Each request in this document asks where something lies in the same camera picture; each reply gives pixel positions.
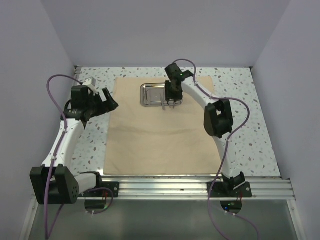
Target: terrazzo surface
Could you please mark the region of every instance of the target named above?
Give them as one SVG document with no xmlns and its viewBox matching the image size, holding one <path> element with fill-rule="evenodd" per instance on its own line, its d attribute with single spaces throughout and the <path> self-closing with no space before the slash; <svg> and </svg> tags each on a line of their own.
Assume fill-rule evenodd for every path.
<svg viewBox="0 0 320 240">
<path fill-rule="evenodd" d="M 198 68 L 196 75 L 212 77 L 215 95 L 239 98 L 250 108 L 248 123 L 231 139 L 231 151 L 235 151 L 237 156 L 232 162 L 232 168 L 238 167 L 245 176 L 280 177 L 250 69 L 204 67 Z M 83 82 L 89 77 L 97 80 L 98 91 L 108 88 L 112 94 L 117 77 L 166 77 L 166 72 L 163 67 L 83 67 L 79 80 Z M 247 111 L 235 101 L 231 101 L 231 108 L 235 129 L 245 120 Z M 73 174 L 87 171 L 103 174 L 109 118 L 109 114 L 104 114 L 88 122 L 72 156 L 70 170 Z"/>
</svg>

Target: wire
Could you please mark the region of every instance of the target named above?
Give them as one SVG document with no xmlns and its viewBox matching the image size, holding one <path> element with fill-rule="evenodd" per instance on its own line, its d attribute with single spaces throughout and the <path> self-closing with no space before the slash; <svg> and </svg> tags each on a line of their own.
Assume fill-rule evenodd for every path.
<svg viewBox="0 0 320 240">
<path fill-rule="evenodd" d="M 214 96 L 212 96 L 211 94 L 207 93 L 204 89 L 202 89 L 202 88 L 198 85 L 198 83 L 197 83 L 197 81 L 196 81 L 196 73 L 197 73 L 197 67 L 196 67 L 196 65 L 195 65 L 192 61 L 190 61 L 190 60 L 188 60 L 188 59 L 184 59 L 184 58 L 177 59 L 177 60 L 175 60 L 173 63 L 176 63 L 176 62 L 178 62 L 178 61 L 185 61 L 185 62 L 188 62 L 188 63 L 191 63 L 191 64 L 192 64 L 192 66 L 193 66 L 193 68 L 194 68 L 194 72 L 193 72 L 193 82 L 194 82 L 194 84 L 196 85 L 196 87 L 197 87 L 204 95 L 206 95 L 206 96 L 209 97 L 210 99 L 214 99 L 214 100 L 225 100 L 225 99 L 227 99 L 227 100 L 237 101 L 237 102 L 243 104 L 243 105 L 245 106 L 246 110 L 247 110 L 247 117 L 245 118 L 245 120 L 243 121 L 243 123 L 240 124 L 240 126 L 238 126 L 234 131 L 232 131 L 232 132 L 229 134 L 229 136 L 226 138 L 225 150 L 224 150 L 223 158 L 222 158 L 222 160 L 221 160 L 221 165 L 220 165 L 220 167 L 219 167 L 219 169 L 218 169 L 218 172 L 216 173 L 216 175 L 215 175 L 215 177 L 214 177 L 214 179 L 213 179 L 213 181 L 212 181 L 212 184 L 211 184 L 211 186 L 210 186 L 210 188 L 209 188 L 209 191 L 208 191 L 207 208 L 208 208 L 208 214 L 209 214 L 210 220 L 211 220 L 213 226 L 215 227 L 215 229 L 219 232 L 219 234 L 220 234 L 221 236 L 223 236 L 225 239 L 230 240 L 230 238 L 217 226 L 217 224 L 216 224 L 216 222 L 215 222 L 215 220 L 214 220 L 214 217 L 213 217 L 213 215 L 212 215 L 211 204 L 210 204 L 210 196 L 211 196 L 211 192 L 212 192 L 212 190 L 213 190 L 214 184 L 216 183 L 217 178 L 218 178 L 218 175 L 220 174 L 221 169 L 222 169 L 222 166 L 224 165 L 224 162 L 225 162 L 225 160 L 226 160 L 226 156 L 227 156 L 227 152 L 228 152 L 228 147 L 229 147 L 229 140 L 230 140 L 230 138 L 232 137 L 233 134 L 235 134 L 239 129 L 241 129 L 241 128 L 248 122 L 249 117 L 250 117 L 250 109 L 249 109 L 249 106 L 248 106 L 244 101 L 242 101 L 241 99 L 238 99 L 238 98 L 235 98 L 235 97 L 214 97 Z M 260 240 L 260 232 L 259 232 L 257 226 L 256 226 L 253 222 L 251 222 L 249 219 L 246 219 L 246 218 L 243 217 L 243 216 L 239 216 L 239 215 L 237 215 L 237 214 L 236 214 L 235 216 L 236 216 L 237 218 L 240 218 L 240 219 L 246 221 L 247 223 L 249 223 L 249 224 L 255 229 L 256 234 L 257 234 L 257 239 Z"/>
<path fill-rule="evenodd" d="M 239 197 L 240 197 L 240 202 L 242 203 L 242 197 L 243 197 L 242 191 L 240 191 L 240 193 L 239 193 L 239 195 L 238 195 L 238 197 L 236 198 L 235 201 L 238 201 Z"/>
<path fill-rule="evenodd" d="M 93 215 L 101 214 L 101 213 L 107 211 L 109 209 L 109 207 L 111 206 L 112 202 L 114 201 L 114 193 L 109 188 L 106 188 L 106 187 L 93 188 L 93 189 L 90 189 L 90 190 L 88 190 L 86 192 L 90 193 L 90 192 L 102 191 L 102 190 L 103 191 L 108 191 L 111 194 L 111 201 L 108 204 L 108 206 L 104 207 L 103 210 L 101 210 L 101 211 L 91 211 L 90 213 L 93 214 Z"/>
<path fill-rule="evenodd" d="M 60 114 L 61 114 L 61 116 L 63 118 L 63 121 L 64 121 L 64 131 L 62 132 L 61 137 L 60 137 L 60 139 L 59 139 L 59 141 L 58 141 L 58 143 L 55 146 L 55 149 L 53 151 L 51 164 L 50 164 L 50 168 L 49 168 L 49 173 L 48 173 L 48 177 L 46 179 L 46 184 L 45 184 L 45 191 L 44 191 L 44 236 L 45 236 L 46 240 L 48 240 L 50 238 L 52 230 L 54 229 L 54 226 L 56 224 L 57 218 L 58 218 L 62 208 L 64 207 L 63 204 L 59 207 L 58 211 L 56 212 L 56 215 L 55 215 L 55 218 L 53 220 L 53 223 L 51 225 L 51 228 L 48 231 L 48 198 L 49 198 L 50 180 L 51 180 L 51 177 L 52 177 L 52 171 L 54 169 L 55 160 L 57 158 L 57 153 L 58 153 L 59 147 L 60 147 L 60 145 L 62 143 L 62 140 L 64 139 L 64 137 L 66 135 L 67 128 L 68 128 L 66 115 L 64 114 L 64 111 L 61 109 L 61 107 L 59 106 L 57 101 L 54 99 L 54 97 L 52 96 L 51 91 L 50 91 L 50 82 L 51 82 L 52 79 L 57 78 L 57 77 L 68 78 L 68 79 L 71 79 L 71 80 L 79 83 L 80 85 L 82 85 L 82 82 L 80 82 L 79 80 L 77 80 L 77 79 L 75 79 L 73 77 L 67 76 L 67 75 L 63 75 L 63 74 L 53 75 L 46 82 L 46 90 L 47 90 L 47 92 L 49 94 L 49 97 L 51 98 L 51 100 L 54 103 L 54 105 L 56 106 L 56 108 L 59 110 L 59 112 L 60 112 Z"/>
<path fill-rule="evenodd" d="M 106 191 L 103 191 L 102 192 L 102 201 L 105 200 L 105 203 L 104 203 L 105 208 L 107 207 L 107 198 L 108 198 L 108 193 Z"/>
<path fill-rule="evenodd" d="M 64 110 L 67 110 L 67 109 L 68 109 L 70 103 L 71 103 L 71 99 L 68 100 L 68 101 L 66 102 L 66 104 L 64 105 Z"/>
</svg>

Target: black mounting bracket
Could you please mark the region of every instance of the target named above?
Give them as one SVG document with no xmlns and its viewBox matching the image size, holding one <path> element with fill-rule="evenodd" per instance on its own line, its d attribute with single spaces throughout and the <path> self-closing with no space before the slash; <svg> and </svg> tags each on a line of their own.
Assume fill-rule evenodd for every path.
<svg viewBox="0 0 320 240">
<path fill-rule="evenodd" d="M 113 193 L 113 198 L 117 198 L 119 195 L 120 183 L 118 181 L 103 181 L 100 183 L 99 188 L 110 189 Z M 84 198 L 102 198 L 103 191 L 90 191 L 83 193 Z"/>
<path fill-rule="evenodd" d="M 236 177 L 227 178 L 222 174 L 223 181 L 216 181 L 213 185 L 210 198 L 251 198 L 252 192 L 250 183 L 246 181 L 243 172 Z M 212 182 L 207 182 L 209 193 Z"/>
<path fill-rule="evenodd" d="M 170 81 L 165 81 L 165 100 L 180 101 L 183 99 L 182 82 L 194 74 L 189 70 L 182 72 L 176 63 L 172 63 L 165 69 L 166 75 Z"/>
<path fill-rule="evenodd" d="M 211 184 L 212 184 L 211 181 L 206 183 L 208 193 L 209 193 Z M 252 192 L 251 192 L 251 187 L 249 182 L 246 181 L 243 185 L 241 185 L 235 190 L 227 191 L 225 189 L 224 182 L 217 181 L 213 186 L 210 198 L 238 198 L 240 195 L 242 196 L 242 198 L 252 197 Z"/>
<path fill-rule="evenodd" d="M 232 116 L 230 101 L 227 99 L 209 103 L 204 108 L 204 129 L 211 137 L 222 138 L 226 133 L 232 132 L 234 119 Z"/>
<path fill-rule="evenodd" d="M 33 167 L 30 179 L 34 194 L 40 205 L 45 203 L 45 189 L 49 174 L 49 167 Z M 79 195 L 79 184 L 70 170 L 65 166 L 53 168 L 52 176 L 55 180 L 50 182 L 48 204 L 74 204 Z"/>
</svg>

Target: white wall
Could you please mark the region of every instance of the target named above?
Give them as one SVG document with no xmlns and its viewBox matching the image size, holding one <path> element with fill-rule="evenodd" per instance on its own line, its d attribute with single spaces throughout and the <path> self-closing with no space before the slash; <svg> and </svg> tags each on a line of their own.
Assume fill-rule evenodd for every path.
<svg viewBox="0 0 320 240">
<path fill-rule="evenodd" d="M 319 12 L 319 0 L 292 0 L 253 68 L 276 159 L 310 240 L 320 234 Z"/>
<path fill-rule="evenodd" d="M 42 0 L 83 66 L 250 67 L 290 0 Z"/>
<path fill-rule="evenodd" d="M 0 1 L 0 239 L 19 237 L 30 196 L 29 178 L 52 146 L 59 113 L 51 103 L 47 79 L 71 75 L 68 58 L 40 0 Z M 63 103 L 68 80 L 52 84 Z"/>
</svg>

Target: beige cloth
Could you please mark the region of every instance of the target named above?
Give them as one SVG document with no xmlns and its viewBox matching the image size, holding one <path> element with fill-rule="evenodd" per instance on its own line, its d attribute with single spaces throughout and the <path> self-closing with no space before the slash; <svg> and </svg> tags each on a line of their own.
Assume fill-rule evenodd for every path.
<svg viewBox="0 0 320 240">
<path fill-rule="evenodd" d="M 214 174 L 221 164 L 217 146 L 204 129 L 204 110 L 188 94 L 175 109 L 140 104 L 140 86 L 166 78 L 117 78 L 110 114 L 105 175 Z M 211 77 L 198 81 L 213 91 Z"/>
</svg>

